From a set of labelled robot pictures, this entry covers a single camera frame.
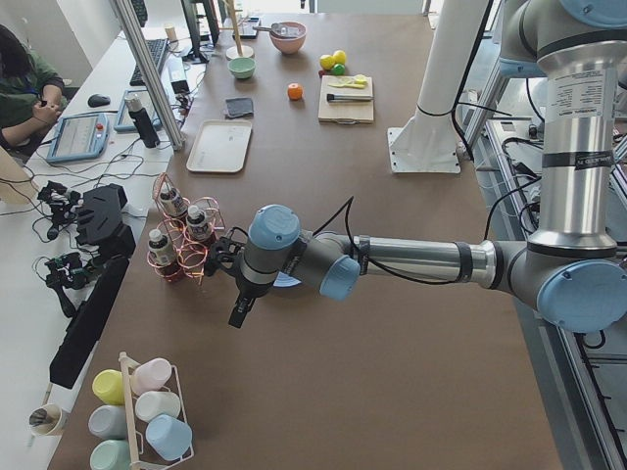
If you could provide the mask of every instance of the green bowl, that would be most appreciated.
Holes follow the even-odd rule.
[[[255,73],[255,61],[248,57],[236,57],[228,63],[228,69],[235,78],[250,78]]]

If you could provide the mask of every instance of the black hair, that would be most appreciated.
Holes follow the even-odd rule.
[[[13,32],[1,24],[0,67],[4,76],[24,76],[32,70],[25,47]]]

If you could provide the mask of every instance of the keyboard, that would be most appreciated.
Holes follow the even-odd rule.
[[[161,73],[164,68],[164,64],[166,63],[166,58],[168,57],[168,40],[146,39],[146,45],[148,46],[148,50],[150,51],[150,55],[152,56],[153,61],[155,61],[155,67],[157,67],[157,71]],[[141,71],[139,71],[138,66],[135,66],[135,71],[133,72],[129,83],[131,86],[146,84],[144,83]]]

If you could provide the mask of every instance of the pink bowl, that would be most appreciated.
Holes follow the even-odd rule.
[[[296,22],[282,22],[288,26],[297,27],[299,29],[299,35],[297,37],[281,37],[273,32],[270,32],[270,41],[274,44],[274,47],[281,51],[283,54],[295,54],[299,51],[303,44],[305,44],[305,38],[307,37],[307,28],[304,24]]]

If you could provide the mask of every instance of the bowl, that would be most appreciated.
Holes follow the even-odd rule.
[[[244,80],[255,73],[255,60],[249,57],[236,57],[228,63],[228,69],[235,78]]]
[[[296,37],[282,37],[274,32],[270,32],[270,41],[275,48],[281,51],[283,54],[296,54],[303,44],[305,44],[305,38],[307,37],[307,28],[304,24],[296,22],[283,22],[284,24],[292,27],[297,27],[299,34]]]

